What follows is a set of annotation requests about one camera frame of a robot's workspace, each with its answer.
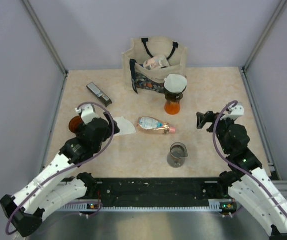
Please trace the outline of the dark green glass dripper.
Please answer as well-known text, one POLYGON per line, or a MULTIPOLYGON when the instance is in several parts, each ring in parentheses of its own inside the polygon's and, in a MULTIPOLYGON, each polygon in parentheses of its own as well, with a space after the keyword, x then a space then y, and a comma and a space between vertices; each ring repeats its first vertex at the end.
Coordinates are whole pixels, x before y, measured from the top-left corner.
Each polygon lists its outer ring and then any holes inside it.
POLYGON ((173 93, 164 88, 164 96, 167 101, 174 102, 174 103, 179 103, 181 99, 183 98, 183 93, 186 91, 186 87, 184 88, 183 91, 179 93, 173 93))

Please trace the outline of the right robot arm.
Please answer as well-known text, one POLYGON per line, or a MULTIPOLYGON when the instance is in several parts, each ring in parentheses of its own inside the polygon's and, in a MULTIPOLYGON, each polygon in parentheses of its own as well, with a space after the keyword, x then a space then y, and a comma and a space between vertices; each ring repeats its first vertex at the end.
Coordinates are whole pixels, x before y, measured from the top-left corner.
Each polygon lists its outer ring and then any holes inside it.
POLYGON ((264 228, 269 239, 287 240, 287 199, 267 175, 262 163, 249 149, 250 137, 236 116, 197 112, 198 129, 207 123, 215 150, 230 171, 220 174, 217 193, 241 204, 264 228))

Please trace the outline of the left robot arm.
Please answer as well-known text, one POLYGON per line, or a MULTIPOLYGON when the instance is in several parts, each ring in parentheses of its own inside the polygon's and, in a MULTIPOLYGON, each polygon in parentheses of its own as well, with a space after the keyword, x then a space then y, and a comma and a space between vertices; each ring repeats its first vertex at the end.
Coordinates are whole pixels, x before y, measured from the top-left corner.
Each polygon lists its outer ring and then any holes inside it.
POLYGON ((94 110, 78 109, 81 126, 75 137, 68 140, 52 162, 28 185, 13 195, 0 199, 1 208, 8 219, 5 232, 25 238, 34 234, 55 211, 78 198, 92 198, 97 186, 89 173, 81 173, 71 183, 61 185, 63 179, 77 168, 99 157, 120 132, 109 111, 101 118, 94 110))

